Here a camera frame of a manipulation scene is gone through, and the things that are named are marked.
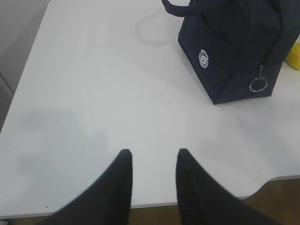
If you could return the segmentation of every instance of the bag handle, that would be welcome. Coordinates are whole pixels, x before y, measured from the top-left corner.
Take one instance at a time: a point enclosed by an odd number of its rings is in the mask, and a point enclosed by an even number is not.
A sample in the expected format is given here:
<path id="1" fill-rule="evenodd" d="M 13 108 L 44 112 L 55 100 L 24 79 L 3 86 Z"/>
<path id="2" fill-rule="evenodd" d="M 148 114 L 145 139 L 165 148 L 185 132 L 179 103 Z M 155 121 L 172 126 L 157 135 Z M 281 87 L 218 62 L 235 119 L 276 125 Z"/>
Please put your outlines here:
<path id="1" fill-rule="evenodd" d="M 186 17 L 186 16 L 192 16 L 192 15 L 198 15 L 201 12 L 204 12 L 210 8 L 218 7 L 221 5 L 224 5 L 232 0 L 211 0 L 211 2 L 201 3 L 201 0 L 199 0 L 199 3 L 194 6 L 176 6 L 169 2 L 169 0 L 161 0 L 165 10 L 174 16 L 178 17 Z"/>

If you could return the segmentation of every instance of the metal ring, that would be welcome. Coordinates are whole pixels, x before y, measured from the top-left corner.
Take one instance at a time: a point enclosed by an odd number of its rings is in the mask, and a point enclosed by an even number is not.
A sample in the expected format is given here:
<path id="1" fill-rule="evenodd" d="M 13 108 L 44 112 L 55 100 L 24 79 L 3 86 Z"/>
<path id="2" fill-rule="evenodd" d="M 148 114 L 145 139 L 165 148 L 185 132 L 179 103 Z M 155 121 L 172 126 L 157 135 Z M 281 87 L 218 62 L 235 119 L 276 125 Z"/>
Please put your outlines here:
<path id="1" fill-rule="evenodd" d="M 257 82 L 257 81 L 260 81 L 260 80 L 263 80 L 263 81 L 266 82 L 266 85 L 264 86 L 264 88 L 259 89 L 259 90 L 253 90 L 253 89 L 252 89 L 252 84 L 255 83 L 255 82 Z M 264 78 L 264 77 L 262 77 L 262 78 L 256 78 L 256 79 L 254 79 L 254 80 L 250 83 L 249 89 L 250 89 L 250 91 L 252 91 L 252 92 L 261 92 L 261 91 L 265 90 L 265 89 L 267 88 L 268 85 L 269 85 L 269 82 L 267 81 L 266 78 Z"/>

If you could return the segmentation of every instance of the navy blue bag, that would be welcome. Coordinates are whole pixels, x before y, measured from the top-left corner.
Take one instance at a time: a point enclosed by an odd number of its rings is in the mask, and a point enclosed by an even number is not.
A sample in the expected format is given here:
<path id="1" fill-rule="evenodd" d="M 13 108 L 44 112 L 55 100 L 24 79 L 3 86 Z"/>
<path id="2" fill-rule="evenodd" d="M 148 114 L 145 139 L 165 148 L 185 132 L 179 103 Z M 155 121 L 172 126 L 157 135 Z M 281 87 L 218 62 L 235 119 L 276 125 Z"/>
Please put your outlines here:
<path id="1" fill-rule="evenodd" d="M 191 0 L 179 44 L 214 104 L 271 96 L 300 34 L 300 0 Z"/>

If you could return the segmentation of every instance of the table surface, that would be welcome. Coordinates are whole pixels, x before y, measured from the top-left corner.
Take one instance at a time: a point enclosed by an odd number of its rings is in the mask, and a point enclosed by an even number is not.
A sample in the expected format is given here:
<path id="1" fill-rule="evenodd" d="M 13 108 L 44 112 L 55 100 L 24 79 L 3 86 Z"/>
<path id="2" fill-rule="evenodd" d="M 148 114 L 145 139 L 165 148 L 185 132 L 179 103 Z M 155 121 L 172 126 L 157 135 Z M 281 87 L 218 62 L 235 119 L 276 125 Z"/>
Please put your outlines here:
<path id="1" fill-rule="evenodd" d="M 237 197 L 300 175 L 300 72 L 213 105 L 160 0 L 52 0 L 0 135 L 0 216 L 57 211 L 121 149 L 133 206 L 176 202 L 180 148 Z"/>

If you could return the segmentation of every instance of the gray wall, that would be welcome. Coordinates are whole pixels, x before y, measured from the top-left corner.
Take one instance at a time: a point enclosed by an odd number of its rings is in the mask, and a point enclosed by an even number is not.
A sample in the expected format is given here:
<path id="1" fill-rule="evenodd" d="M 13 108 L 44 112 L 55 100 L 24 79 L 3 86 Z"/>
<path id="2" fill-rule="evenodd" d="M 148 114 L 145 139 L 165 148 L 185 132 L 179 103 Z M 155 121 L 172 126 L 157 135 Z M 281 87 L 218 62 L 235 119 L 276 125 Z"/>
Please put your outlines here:
<path id="1" fill-rule="evenodd" d="M 0 56 L 50 0 L 0 0 Z"/>
<path id="2" fill-rule="evenodd" d="M 50 0 L 0 0 L 0 130 Z"/>
<path id="3" fill-rule="evenodd" d="M 13 92 L 16 91 L 38 28 L 43 20 L 46 6 L 40 9 L 9 48 L 0 56 L 0 73 Z"/>

